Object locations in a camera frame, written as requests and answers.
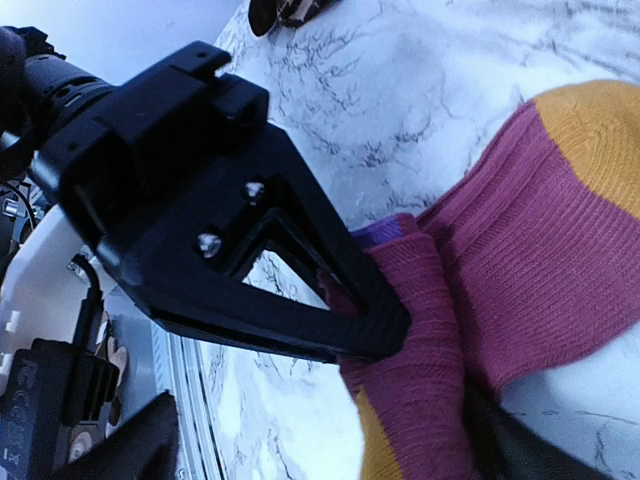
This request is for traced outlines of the aluminium front rail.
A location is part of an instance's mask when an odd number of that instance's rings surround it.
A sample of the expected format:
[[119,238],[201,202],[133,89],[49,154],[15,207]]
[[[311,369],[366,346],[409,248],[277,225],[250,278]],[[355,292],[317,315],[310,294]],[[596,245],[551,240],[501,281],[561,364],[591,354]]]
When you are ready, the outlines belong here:
[[179,423],[177,479],[221,480],[225,470],[214,434],[209,389],[197,341],[151,325],[156,389],[176,400]]

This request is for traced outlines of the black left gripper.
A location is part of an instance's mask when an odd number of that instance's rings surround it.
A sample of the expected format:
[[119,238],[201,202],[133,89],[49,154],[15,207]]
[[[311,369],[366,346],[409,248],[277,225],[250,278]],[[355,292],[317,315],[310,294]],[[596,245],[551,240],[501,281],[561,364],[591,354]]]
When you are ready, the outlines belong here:
[[269,94],[219,69],[228,52],[196,41],[114,86],[54,54],[29,60],[30,172],[86,240],[168,196],[201,158],[265,124]]

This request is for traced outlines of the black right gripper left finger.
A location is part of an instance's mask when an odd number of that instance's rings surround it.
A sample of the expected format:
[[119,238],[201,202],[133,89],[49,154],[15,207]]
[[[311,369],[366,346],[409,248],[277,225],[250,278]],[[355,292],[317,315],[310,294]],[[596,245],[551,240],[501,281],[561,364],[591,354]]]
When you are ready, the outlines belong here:
[[62,480],[173,479],[178,450],[176,401],[170,393],[164,392],[107,440],[50,477]]

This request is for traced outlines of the maroon striped sock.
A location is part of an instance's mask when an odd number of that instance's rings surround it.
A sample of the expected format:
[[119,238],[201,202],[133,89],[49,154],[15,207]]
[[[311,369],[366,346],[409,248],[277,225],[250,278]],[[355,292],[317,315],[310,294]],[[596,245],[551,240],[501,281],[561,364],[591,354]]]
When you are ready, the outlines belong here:
[[590,81],[520,106],[419,216],[354,233],[411,316],[402,350],[340,360],[365,479],[485,479],[467,384],[578,361],[639,319],[639,89]]

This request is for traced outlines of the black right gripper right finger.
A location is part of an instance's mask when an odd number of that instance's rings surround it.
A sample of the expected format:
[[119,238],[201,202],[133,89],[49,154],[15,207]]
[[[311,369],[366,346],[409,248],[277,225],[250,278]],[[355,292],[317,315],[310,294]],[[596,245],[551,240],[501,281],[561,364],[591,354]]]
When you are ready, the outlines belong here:
[[485,479],[608,477],[542,439],[473,384],[465,386],[463,419],[474,460]]

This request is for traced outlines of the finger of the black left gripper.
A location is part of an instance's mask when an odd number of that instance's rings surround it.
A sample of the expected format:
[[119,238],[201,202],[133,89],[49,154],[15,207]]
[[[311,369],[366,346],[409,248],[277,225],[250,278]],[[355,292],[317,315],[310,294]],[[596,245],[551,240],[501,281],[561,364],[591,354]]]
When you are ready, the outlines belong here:
[[167,201],[134,209],[98,255],[163,329],[323,363],[397,353],[410,325],[287,134],[267,126]]

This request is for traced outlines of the brown argyle sock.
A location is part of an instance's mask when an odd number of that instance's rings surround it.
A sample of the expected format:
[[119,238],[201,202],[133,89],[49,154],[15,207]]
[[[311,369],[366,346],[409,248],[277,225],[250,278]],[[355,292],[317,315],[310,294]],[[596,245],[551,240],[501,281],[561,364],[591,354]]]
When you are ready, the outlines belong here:
[[299,28],[333,4],[331,0],[251,0],[248,22],[252,33],[262,37],[275,26]]

